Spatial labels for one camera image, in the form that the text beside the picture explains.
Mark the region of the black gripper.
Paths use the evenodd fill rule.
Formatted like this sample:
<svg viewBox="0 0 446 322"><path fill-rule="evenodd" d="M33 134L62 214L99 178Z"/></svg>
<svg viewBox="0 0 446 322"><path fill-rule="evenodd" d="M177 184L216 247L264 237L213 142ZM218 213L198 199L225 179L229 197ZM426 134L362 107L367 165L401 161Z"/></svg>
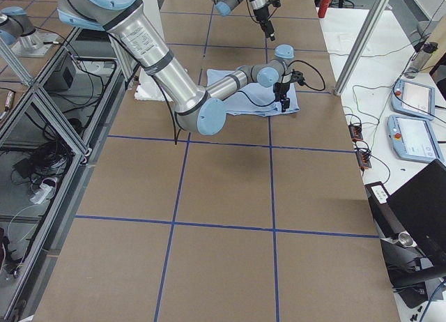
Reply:
<svg viewBox="0 0 446 322"><path fill-rule="evenodd" d="M287 93L290 89L290 83L276 82L273 86L273 93L275 94L275 102L280 102L281 112L285 112L290 107L290 99Z"/></svg>
<svg viewBox="0 0 446 322"><path fill-rule="evenodd" d="M275 40L275 30L272 22L269 21L270 13L267 6L263 6L258 9L254 9L255 22L261 25L261 29L264 32L265 38Z"/></svg>

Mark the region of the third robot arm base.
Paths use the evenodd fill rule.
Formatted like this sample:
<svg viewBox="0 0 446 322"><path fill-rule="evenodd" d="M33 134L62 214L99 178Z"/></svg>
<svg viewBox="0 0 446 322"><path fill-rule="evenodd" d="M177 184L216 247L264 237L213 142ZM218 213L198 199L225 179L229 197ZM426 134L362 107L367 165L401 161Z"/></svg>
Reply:
<svg viewBox="0 0 446 322"><path fill-rule="evenodd" d="M51 47L19 6L1 9L1 39L16 56L43 58Z"/></svg>

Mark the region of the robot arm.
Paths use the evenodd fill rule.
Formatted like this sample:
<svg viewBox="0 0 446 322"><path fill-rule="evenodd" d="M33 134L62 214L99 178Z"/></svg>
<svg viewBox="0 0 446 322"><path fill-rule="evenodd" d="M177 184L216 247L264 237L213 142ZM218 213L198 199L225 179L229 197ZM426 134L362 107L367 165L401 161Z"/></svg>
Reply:
<svg viewBox="0 0 446 322"><path fill-rule="evenodd" d="M251 8L254 13L254 21L260 25L265 37L271 41L275 40L275 30L270 20L271 14L269 11L269 5L273 5L276 8L281 6L280 0L211 0L220 15L228 16L231 12L238 7L242 2L246 1L248 7Z"/></svg>
<svg viewBox="0 0 446 322"><path fill-rule="evenodd" d="M290 45L277 46L267 64L241 66L202 87L193 82L144 14L143 0L58 0L57 10L63 23L104 31L120 44L167 92L175 104L177 125L189 132L218 133L226 121L224 100L250 83L273 87L276 100L286 97L291 83Z"/></svg>

